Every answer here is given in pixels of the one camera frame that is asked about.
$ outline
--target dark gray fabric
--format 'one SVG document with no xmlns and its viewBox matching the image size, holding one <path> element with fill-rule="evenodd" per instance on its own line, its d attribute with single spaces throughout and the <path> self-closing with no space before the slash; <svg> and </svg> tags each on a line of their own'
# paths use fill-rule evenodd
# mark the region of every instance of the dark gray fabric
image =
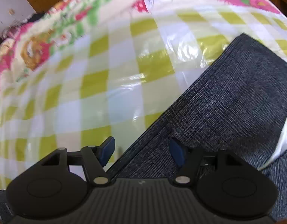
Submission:
<svg viewBox="0 0 287 224">
<path fill-rule="evenodd" d="M 7 202 L 6 191 L 0 191 L 0 223 L 8 223 L 14 217 L 14 212 L 11 210 Z"/>
<path fill-rule="evenodd" d="M 271 217 L 275 220 L 287 219 L 287 151 L 262 172 L 275 183 L 279 191 Z"/>
<path fill-rule="evenodd" d="M 274 152 L 286 117 L 287 63 L 242 34 L 107 173 L 111 178 L 173 177 L 171 136 L 187 146 L 228 148 L 258 168 Z"/>
</svg>

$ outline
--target checkered plastic sheet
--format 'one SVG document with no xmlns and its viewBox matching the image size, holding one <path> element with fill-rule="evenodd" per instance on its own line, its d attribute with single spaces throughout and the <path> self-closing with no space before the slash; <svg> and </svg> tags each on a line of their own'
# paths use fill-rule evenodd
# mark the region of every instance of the checkered plastic sheet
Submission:
<svg viewBox="0 0 287 224">
<path fill-rule="evenodd" d="M 58 147 L 113 136 L 113 163 L 243 32 L 287 62 L 287 19 L 251 7 L 196 6 L 93 28 L 0 93 L 0 189 Z M 286 147 L 287 121 L 273 157 Z"/>
</svg>

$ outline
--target circular pad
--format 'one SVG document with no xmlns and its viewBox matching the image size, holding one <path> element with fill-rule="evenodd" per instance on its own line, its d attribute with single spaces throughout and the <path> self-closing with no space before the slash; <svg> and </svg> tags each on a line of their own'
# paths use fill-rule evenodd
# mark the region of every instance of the circular pad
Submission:
<svg viewBox="0 0 287 224">
<path fill-rule="evenodd" d="M 277 199 L 273 182 L 250 166 L 231 166 L 210 173 L 198 181 L 196 192 L 218 215 L 236 219 L 266 215 Z"/>
<path fill-rule="evenodd" d="M 64 215 L 78 208 L 86 194 L 87 184 L 82 178 L 53 168 L 35 169 L 32 174 L 27 170 L 7 188 L 14 212 L 30 219 Z"/>
</svg>

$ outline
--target floral blanket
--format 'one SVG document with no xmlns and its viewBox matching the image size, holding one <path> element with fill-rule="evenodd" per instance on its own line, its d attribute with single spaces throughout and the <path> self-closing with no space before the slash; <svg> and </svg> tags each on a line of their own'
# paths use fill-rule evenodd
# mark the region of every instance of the floral blanket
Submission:
<svg viewBox="0 0 287 224">
<path fill-rule="evenodd" d="M 287 18 L 268 0 L 56 4 L 1 46 L 0 189 L 112 135 L 109 167 L 243 32 L 287 62 Z M 285 149 L 287 121 L 267 164 Z"/>
</svg>

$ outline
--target bedding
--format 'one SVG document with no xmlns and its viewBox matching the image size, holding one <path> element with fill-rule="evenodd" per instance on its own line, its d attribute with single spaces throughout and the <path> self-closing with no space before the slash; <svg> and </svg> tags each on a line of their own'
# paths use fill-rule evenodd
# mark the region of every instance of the bedding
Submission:
<svg viewBox="0 0 287 224">
<path fill-rule="evenodd" d="M 205 151 L 229 149 L 253 167 L 260 167 L 274 152 L 286 117 L 287 63 L 241 34 L 107 173 L 112 179 L 173 179 L 178 167 L 169 147 L 172 137 Z M 270 216 L 279 221 L 287 219 L 287 153 L 275 162 L 263 173 L 278 187 Z M 272 174 L 279 168 L 283 175 Z M 200 167 L 197 179 L 214 169 Z M 208 194 L 214 194 L 211 188 Z"/>
<path fill-rule="evenodd" d="M 241 33 L 287 62 L 268 0 L 63 0 L 0 56 L 0 189 L 58 147 L 116 139 L 109 167 Z M 270 159 L 287 149 L 287 119 Z"/>
</svg>

